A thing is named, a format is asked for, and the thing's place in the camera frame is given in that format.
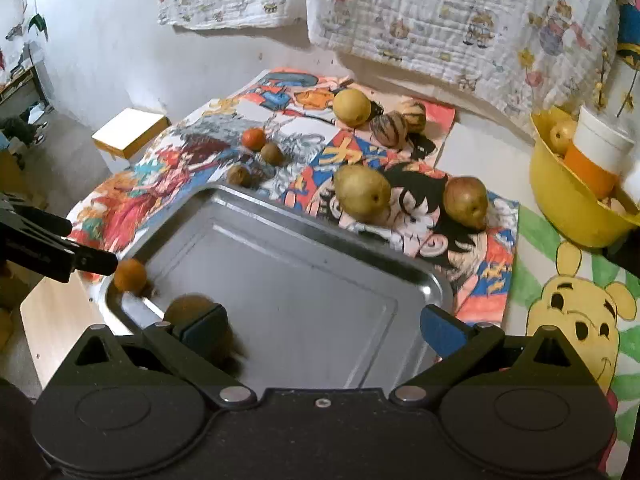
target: anime poster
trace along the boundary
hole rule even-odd
[[[449,134],[455,117],[451,107],[428,101],[378,92],[354,83],[348,78],[315,76],[288,68],[278,68],[259,76],[254,83],[245,87],[235,98],[247,100],[272,112],[288,117],[313,118],[340,129],[352,131],[357,137],[382,147],[373,138],[369,125],[351,130],[341,123],[334,114],[332,103],[335,95],[345,88],[355,88],[363,92],[379,113],[391,111],[408,99],[414,99],[426,108],[427,125],[421,134],[409,134],[406,144],[399,150],[401,156],[411,160],[421,160],[434,166],[440,149]]]
[[[333,175],[342,164],[366,164],[385,175],[392,187],[392,203],[384,226],[356,222],[341,210]],[[486,231],[465,228],[444,211],[448,178],[420,160],[341,130],[291,184],[282,201],[435,264],[454,289],[456,317],[469,323],[500,324],[511,286],[518,203],[490,193]]]
[[[520,240],[506,331],[555,325],[582,358],[616,417],[600,470],[619,479],[640,405],[640,280],[564,240],[538,212],[520,208]]]
[[[160,134],[131,171],[107,179],[76,206],[68,215],[74,226],[71,237],[123,254],[146,227],[163,221],[181,197],[224,178],[234,164],[250,171],[255,191],[279,198],[340,132],[330,105],[347,85],[353,83],[277,69],[260,74],[235,96],[211,100]],[[402,100],[359,88],[385,107]],[[452,108],[427,105],[430,117],[437,118],[430,123],[436,133],[407,145],[401,155],[412,160],[435,160],[453,122]],[[279,145],[286,164],[271,166],[242,146],[242,133],[253,127],[263,128]],[[372,150],[380,149],[366,142],[366,130],[355,135]]]

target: metal screw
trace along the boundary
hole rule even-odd
[[[419,400],[423,400],[427,396],[427,392],[425,392],[420,386],[400,386],[395,391],[396,397],[402,402],[418,402]]]
[[[316,399],[316,408],[328,408],[331,406],[329,399]]]
[[[220,390],[220,399],[230,404],[239,404],[251,398],[252,391],[245,386],[227,386]]]

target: green pear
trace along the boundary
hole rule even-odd
[[[380,223],[389,210],[391,185],[367,166],[341,166],[334,174],[335,195],[340,207],[354,220]]]

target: winnie the pooh drawing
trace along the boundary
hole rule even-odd
[[[620,335],[618,318],[635,319],[636,300],[619,282],[601,288],[589,280],[577,278],[582,251],[569,242],[563,242],[556,253],[558,275],[552,277],[542,289],[542,296],[529,309],[527,335],[533,335],[545,324],[557,326],[574,346],[594,379],[606,395],[615,413],[618,401],[610,389],[618,360]],[[604,468],[610,448],[604,453]]]

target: silver baking tray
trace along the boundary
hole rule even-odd
[[[452,292],[430,264],[219,184],[172,211],[127,251],[146,265],[152,295],[121,294],[112,277],[98,294],[133,332],[178,296],[203,294],[225,306],[242,348],[235,375],[259,395],[267,386],[388,392],[434,362],[420,311],[450,312]]]

